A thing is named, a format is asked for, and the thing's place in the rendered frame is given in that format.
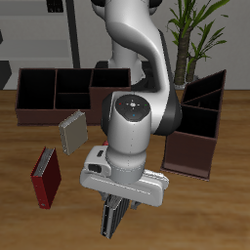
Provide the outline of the flat black base plate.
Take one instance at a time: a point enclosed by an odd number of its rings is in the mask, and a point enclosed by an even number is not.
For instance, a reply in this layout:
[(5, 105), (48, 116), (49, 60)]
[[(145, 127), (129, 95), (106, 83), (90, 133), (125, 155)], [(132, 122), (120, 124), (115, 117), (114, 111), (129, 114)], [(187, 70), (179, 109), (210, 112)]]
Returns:
[(130, 87), (132, 91), (154, 91), (155, 84), (153, 80), (152, 68), (149, 62), (142, 61), (143, 72), (146, 77), (137, 84), (130, 83), (128, 68), (108, 68), (107, 61), (100, 61), (96, 64), (93, 74), (93, 87)]

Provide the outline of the beige book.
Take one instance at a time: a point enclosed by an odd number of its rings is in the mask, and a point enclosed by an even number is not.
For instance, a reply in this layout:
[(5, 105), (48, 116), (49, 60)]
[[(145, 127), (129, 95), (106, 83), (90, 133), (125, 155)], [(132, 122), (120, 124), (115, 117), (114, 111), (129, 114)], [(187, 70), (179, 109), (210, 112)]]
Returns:
[(88, 140), (86, 115), (80, 110), (75, 111), (59, 124), (62, 151), (71, 155)]

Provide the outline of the dark brown desk caddy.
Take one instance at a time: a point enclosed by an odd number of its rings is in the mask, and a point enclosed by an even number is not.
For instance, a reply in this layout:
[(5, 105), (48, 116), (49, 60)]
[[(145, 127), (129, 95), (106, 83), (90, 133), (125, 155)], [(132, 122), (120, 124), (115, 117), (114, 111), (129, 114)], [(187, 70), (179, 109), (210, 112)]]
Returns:
[(180, 127), (166, 138), (161, 170), (208, 181), (218, 140), (226, 70), (186, 85)]
[(57, 126), (77, 109), (99, 125), (103, 99), (130, 91), (129, 68), (21, 68), (16, 101), (18, 124)]

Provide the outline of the white background shelf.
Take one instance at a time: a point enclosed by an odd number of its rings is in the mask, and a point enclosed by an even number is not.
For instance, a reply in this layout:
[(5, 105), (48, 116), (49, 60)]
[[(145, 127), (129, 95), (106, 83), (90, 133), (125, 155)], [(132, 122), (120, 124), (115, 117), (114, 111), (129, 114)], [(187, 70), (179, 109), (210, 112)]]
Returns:
[(0, 0), (0, 60), (73, 67), (65, 0)]

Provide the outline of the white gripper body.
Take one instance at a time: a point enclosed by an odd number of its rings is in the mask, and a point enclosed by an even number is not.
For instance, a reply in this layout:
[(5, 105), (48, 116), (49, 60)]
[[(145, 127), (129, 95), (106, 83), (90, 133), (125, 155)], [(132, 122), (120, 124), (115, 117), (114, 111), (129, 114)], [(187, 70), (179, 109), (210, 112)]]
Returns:
[(162, 204), (164, 190), (168, 187), (169, 180), (161, 173), (144, 170), (141, 178), (135, 183), (118, 184), (110, 178), (82, 170), (80, 184), (85, 188), (158, 207)]

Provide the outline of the dark upright post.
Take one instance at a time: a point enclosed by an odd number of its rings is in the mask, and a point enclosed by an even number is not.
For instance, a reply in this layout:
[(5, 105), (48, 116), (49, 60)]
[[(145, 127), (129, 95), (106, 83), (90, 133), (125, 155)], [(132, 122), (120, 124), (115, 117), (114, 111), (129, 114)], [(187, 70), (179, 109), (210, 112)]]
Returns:
[(79, 68), (80, 57), (79, 57), (76, 19), (75, 19), (75, 11), (74, 11), (74, 1), (65, 0), (65, 5), (66, 5), (66, 11), (67, 11), (67, 22), (68, 22), (68, 31), (69, 31), (69, 39), (70, 39), (70, 48), (71, 48), (71, 54), (72, 54), (72, 64), (74, 68)]

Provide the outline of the green pot plant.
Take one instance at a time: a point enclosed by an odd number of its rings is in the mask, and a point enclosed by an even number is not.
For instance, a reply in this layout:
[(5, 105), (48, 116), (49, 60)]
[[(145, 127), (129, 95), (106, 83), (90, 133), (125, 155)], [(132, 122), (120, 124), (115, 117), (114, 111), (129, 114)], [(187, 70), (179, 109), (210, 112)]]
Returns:
[(178, 12), (171, 9), (175, 17), (168, 21), (168, 25), (172, 23), (177, 28), (176, 31), (172, 30), (172, 34), (175, 38), (173, 43), (178, 47), (174, 73), (174, 84), (178, 88), (193, 81), (196, 63), (200, 59), (209, 59), (207, 52), (210, 49), (226, 43), (226, 40), (220, 40), (223, 27), (209, 37), (214, 21), (200, 26), (212, 13), (229, 2), (229, 0), (219, 0), (211, 4), (211, 1), (208, 0), (200, 10), (197, 10), (195, 8), (197, 0), (178, 0)]

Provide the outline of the red book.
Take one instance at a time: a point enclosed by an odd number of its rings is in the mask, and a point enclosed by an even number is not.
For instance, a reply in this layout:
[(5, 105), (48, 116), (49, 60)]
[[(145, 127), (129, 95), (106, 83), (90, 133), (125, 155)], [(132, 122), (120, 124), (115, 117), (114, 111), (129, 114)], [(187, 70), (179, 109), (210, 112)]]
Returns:
[(41, 209), (50, 209), (62, 180), (57, 152), (44, 147), (30, 178)]

